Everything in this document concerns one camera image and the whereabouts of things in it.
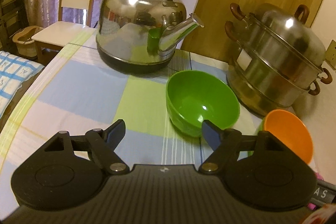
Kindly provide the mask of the person's right hand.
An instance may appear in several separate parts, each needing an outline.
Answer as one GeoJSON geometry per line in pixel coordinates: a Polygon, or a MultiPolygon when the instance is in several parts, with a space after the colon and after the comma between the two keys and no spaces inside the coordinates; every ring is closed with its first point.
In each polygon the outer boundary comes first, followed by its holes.
{"type": "Polygon", "coordinates": [[[313,211],[302,224],[336,224],[336,204],[329,203],[313,211]]]}

